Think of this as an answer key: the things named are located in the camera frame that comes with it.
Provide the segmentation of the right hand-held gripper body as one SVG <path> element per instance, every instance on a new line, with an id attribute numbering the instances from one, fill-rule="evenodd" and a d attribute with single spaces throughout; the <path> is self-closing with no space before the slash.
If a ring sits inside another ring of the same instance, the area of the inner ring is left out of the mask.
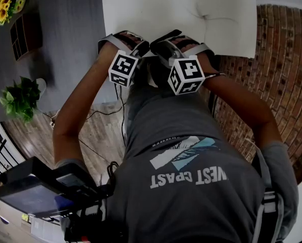
<path id="1" fill-rule="evenodd" d="M 197 92 L 205 81 L 205 75 L 197 58 L 199 53 L 205 52 L 209 59 L 214 57 L 213 51 L 204 43 L 182 53 L 169 40 L 183 35 L 178 29 L 154 40 L 150 44 L 150 51 L 169 70 L 167 82 L 175 95 Z"/>

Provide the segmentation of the person's left hand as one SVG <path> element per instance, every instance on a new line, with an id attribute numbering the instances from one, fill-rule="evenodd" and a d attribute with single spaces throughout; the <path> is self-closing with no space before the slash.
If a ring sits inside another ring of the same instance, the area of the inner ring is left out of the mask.
<path id="1" fill-rule="evenodd" d="M 119 39 L 131 50 L 135 48 L 139 43 L 142 42 L 142 39 L 128 33 L 127 31 L 123 31 L 119 33 Z"/>

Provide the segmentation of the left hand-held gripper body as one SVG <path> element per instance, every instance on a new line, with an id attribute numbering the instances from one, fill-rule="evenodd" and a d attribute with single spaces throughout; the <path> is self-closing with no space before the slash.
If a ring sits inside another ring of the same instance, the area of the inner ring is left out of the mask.
<path id="1" fill-rule="evenodd" d="M 118 48 L 118 51 L 108 69 L 109 80 L 114 84 L 128 88 L 132 84 L 133 74 L 137 68 L 138 62 L 149 52 L 150 44 L 141 36 L 128 30 L 124 31 L 141 38 L 142 42 L 131 50 L 119 39 L 120 32 L 118 32 L 110 34 L 99 40 L 98 50 L 100 51 L 107 42 Z"/>

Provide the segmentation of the person's right hand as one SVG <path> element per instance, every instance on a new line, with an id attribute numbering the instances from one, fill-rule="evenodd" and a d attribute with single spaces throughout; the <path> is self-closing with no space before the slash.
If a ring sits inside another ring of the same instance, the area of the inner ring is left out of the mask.
<path id="1" fill-rule="evenodd" d="M 185 35 L 172 37 L 169 41 L 173 43 L 182 53 L 200 45 L 199 42 Z"/>

